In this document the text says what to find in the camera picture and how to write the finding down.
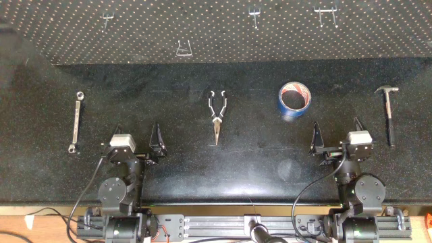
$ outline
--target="wooden floor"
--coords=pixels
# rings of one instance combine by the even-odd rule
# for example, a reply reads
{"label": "wooden floor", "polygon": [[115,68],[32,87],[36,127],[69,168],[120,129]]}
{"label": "wooden floor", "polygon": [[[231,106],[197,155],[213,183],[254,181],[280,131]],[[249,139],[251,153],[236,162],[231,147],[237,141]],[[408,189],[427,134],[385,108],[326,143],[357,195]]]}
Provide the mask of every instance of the wooden floor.
{"label": "wooden floor", "polygon": [[[31,213],[41,209],[42,207],[0,207],[0,231],[7,231],[20,234],[27,237],[33,243],[39,242],[69,242],[66,235],[65,223],[58,216],[36,216],[33,222],[33,228],[28,229],[24,216],[27,213]],[[178,213],[178,211],[184,212],[185,215],[233,215],[233,212],[237,212],[235,215],[243,215],[244,213],[251,213],[247,207],[240,207],[240,209],[230,209],[232,207],[197,207],[198,210],[192,210],[194,207],[157,207],[153,208],[155,213]],[[62,214],[67,215],[70,212],[69,207],[56,207]],[[289,207],[256,207],[257,213],[261,215],[289,215]],[[328,209],[323,207],[299,207],[299,213],[325,213]],[[81,215],[84,212],[84,207],[79,208],[77,215]],[[41,212],[42,215],[52,213],[50,211]],[[424,217],[411,217],[412,226],[412,241],[415,243],[431,243],[429,235],[425,227]],[[72,229],[76,228],[76,224],[71,222]],[[6,236],[0,234],[0,242],[24,242],[21,239],[14,238],[12,236]],[[381,241],[385,243],[402,243],[402,241]]]}

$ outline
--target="black countertop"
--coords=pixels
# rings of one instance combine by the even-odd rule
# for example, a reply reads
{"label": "black countertop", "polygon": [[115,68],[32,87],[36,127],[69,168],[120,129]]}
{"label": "black countertop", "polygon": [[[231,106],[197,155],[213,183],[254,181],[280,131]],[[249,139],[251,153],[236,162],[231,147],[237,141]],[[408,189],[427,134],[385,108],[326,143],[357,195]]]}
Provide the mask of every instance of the black countertop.
{"label": "black countertop", "polygon": [[[15,65],[14,75],[2,81],[0,204],[72,205],[115,125],[144,152],[154,122],[169,156],[146,168],[145,204],[249,204],[249,198],[255,204],[291,204],[307,184],[331,171],[308,155],[313,122],[332,146],[354,130],[357,116],[377,141],[362,170],[386,183],[385,202],[430,205],[431,61],[52,66],[37,57],[27,66]],[[289,81],[305,84],[312,103],[287,123],[277,109],[277,94]],[[395,150],[386,142],[382,92],[373,93],[384,84],[400,88],[390,94]],[[85,93],[79,152],[71,155],[79,90]],[[219,146],[207,107],[210,90],[226,90],[228,97]],[[215,102],[221,104],[219,94]],[[120,170],[104,165],[83,203],[96,204],[99,184]],[[314,186],[300,202],[337,204],[335,182]]]}

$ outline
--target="pegboard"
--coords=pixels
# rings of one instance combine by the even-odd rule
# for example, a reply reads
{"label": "pegboard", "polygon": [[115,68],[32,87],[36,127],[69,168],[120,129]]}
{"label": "pegboard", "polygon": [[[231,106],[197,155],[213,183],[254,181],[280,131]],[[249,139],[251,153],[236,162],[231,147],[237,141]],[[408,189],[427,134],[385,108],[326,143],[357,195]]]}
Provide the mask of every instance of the pegboard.
{"label": "pegboard", "polygon": [[431,10],[421,0],[0,0],[0,18],[53,64],[427,57]]}

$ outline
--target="blue tape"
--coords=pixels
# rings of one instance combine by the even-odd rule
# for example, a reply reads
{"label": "blue tape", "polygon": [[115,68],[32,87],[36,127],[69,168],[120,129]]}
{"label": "blue tape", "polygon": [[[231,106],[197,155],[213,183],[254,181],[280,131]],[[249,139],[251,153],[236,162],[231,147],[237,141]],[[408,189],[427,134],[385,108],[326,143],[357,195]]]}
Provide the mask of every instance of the blue tape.
{"label": "blue tape", "polygon": [[[303,99],[304,99],[304,107],[303,108],[291,109],[282,101],[282,94],[289,91],[289,90],[296,91],[303,96]],[[282,86],[281,90],[279,91],[277,106],[279,107],[279,110],[282,112],[282,114],[284,116],[299,117],[299,116],[303,115],[303,113],[305,113],[307,111],[307,109],[309,108],[309,105],[311,104],[311,98],[312,98],[311,92],[309,91],[309,89],[305,85],[303,85],[299,82],[289,82],[289,83],[285,84],[284,86]]]}

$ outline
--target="white tag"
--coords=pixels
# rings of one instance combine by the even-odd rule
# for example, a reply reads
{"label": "white tag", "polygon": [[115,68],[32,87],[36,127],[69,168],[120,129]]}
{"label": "white tag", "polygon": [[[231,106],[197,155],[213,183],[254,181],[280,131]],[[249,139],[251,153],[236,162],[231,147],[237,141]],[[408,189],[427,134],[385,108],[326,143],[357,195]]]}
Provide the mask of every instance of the white tag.
{"label": "white tag", "polygon": [[27,229],[29,230],[33,229],[34,215],[26,215],[24,217],[24,221],[26,222]]}

